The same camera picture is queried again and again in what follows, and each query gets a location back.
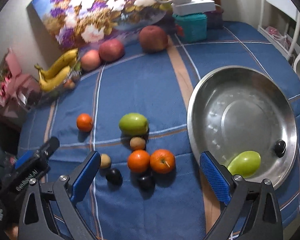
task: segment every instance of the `floral painting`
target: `floral painting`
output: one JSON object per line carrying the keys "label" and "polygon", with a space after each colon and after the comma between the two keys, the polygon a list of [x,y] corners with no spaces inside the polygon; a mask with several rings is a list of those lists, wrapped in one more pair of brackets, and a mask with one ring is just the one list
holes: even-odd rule
{"label": "floral painting", "polygon": [[171,14],[170,5],[155,0],[33,0],[32,4],[64,50],[125,39]]}

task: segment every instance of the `metal bolt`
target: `metal bolt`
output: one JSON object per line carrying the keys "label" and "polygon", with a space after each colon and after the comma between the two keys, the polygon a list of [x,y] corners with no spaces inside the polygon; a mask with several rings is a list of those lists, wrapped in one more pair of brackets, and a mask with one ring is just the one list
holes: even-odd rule
{"label": "metal bolt", "polygon": [[29,184],[31,186],[35,185],[36,183],[37,183],[37,180],[35,178],[32,178],[32,179],[29,180]]}
{"label": "metal bolt", "polygon": [[61,175],[60,177],[59,177],[59,180],[60,181],[66,181],[68,179],[68,176],[67,175]]}
{"label": "metal bolt", "polygon": [[271,180],[265,179],[265,183],[266,183],[267,185],[270,185],[270,184],[271,184]]}
{"label": "metal bolt", "polygon": [[240,180],[242,180],[242,177],[240,175],[236,174],[236,175],[234,175],[234,180],[240,181]]}

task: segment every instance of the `metal pan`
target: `metal pan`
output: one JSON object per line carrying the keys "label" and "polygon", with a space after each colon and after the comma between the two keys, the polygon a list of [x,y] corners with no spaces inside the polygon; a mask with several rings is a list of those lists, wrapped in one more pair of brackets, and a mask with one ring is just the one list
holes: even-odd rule
{"label": "metal pan", "polygon": [[[226,167],[239,153],[256,151],[261,166],[247,180],[267,178],[274,189],[296,159],[298,134],[291,106],[277,85],[254,69],[226,66],[204,76],[191,95],[187,126],[198,163],[206,150]],[[282,158],[274,153],[279,139],[286,142]]]}

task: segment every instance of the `bowl rim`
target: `bowl rim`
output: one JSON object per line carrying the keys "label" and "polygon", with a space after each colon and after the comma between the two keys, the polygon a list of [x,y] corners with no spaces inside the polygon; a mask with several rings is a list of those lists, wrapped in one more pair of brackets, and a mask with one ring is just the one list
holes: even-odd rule
{"label": "bowl rim", "polygon": [[207,82],[207,80],[209,78],[211,78],[214,74],[220,72],[220,71],[223,71],[223,70],[226,70],[226,69],[235,69],[235,68],[243,68],[243,69],[246,69],[246,70],[250,70],[250,71],[253,71],[253,72],[256,72],[256,73],[259,73],[261,75],[263,75],[265,78],[267,78],[270,82],[272,82],[276,87],[277,89],[280,91],[280,93],[282,93],[282,95],[284,96],[284,98],[286,99],[288,105],[289,105],[289,108],[291,110],[291,113],[293,115],[293,120],[294,120],[294,128],[295,128],[295,132],[296,132],[296,136],[297,136],[297,140],[296,140],[296,147],[295,147],[295,150],[294,150],[294,154],[293,154],[293,160],[288,168],[288,170],[286,171],[286,173],[284,174],[283,177],[281,177],[279,179],[279,181],[273,185],[274,187],[274,190],[276,190],[277,188],[279,188],[282,183],[286,180],[286,178],[289,176],[292,168],[293,168],[293,165],[295,163],[295,160],[296,160],[296,157],[297,157],[297,151],[298,151],[298,145],[299,145],[299,136],[298,136],[298,129],[297,129],[297,125],[296,125],[296,117],[295,117],[295,114],[293,112],[293,109],[291,107],[291,104],[289,102],[289,99],[285,96],[285,94],[282,92],[282,90],[279,88],[279,86],[273,81],[273,79],[269,76],[269,75],[266,75],[258,70],[255,70],[253,68],[250,68],[250,67],[245,67],[245,66],[238,66],[238,65],[229,65],[229,66],[223,66],[223,67],[219,67],[219,68],[216,68],[212,71],[210,71],[209,73],[207,73],[203,78],[201,78],[201,80],[198,82],[198,84],[195,86],[192,94],[191,94],[191,97],[190,97],[190,100],[189,100],[189,105],[188,105],[188,110],[187,110],[187,131],[188,131],[188,137],[189,137],[189,141],[190,141],[190,146],[191,146],[191,149],[192,149],[192,153],[194,154],[194,157],[200,167],[200,155],[201,153],[199,152],[199,149],[195,143],[195,139],[194,139],[194,131],[193,131],[193,123],[192,123],[192,115],[193,115],[193,108],[194,108],[194,102],[195,102],[195,99],[196,99],[196,96],[199,92],[199,90],[201,89],[201,87],[203,86],[203,84],[205,82]]}

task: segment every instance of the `red apple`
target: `red apple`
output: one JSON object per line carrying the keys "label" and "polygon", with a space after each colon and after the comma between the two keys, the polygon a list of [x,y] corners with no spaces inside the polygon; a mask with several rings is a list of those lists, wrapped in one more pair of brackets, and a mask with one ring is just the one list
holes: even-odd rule
{"label": "red apple", "polygon": [[124,46],[117,39],[105,41],[99,47],[101,59],[107,62],[118,60],[119,58],[123,57],[124,53]]}
{"label": "red apple", "polygon": [[89,50],[81,58],[81,67],[84,71],[92,71],[99,67],[101,64],[101,59],[99,52],[97,50]]}
{"label": "red apple", "polygon": [[159,52],[167,48],[168,36],[162,28],[149,25],[141,30],[139,42],[144,52]]}

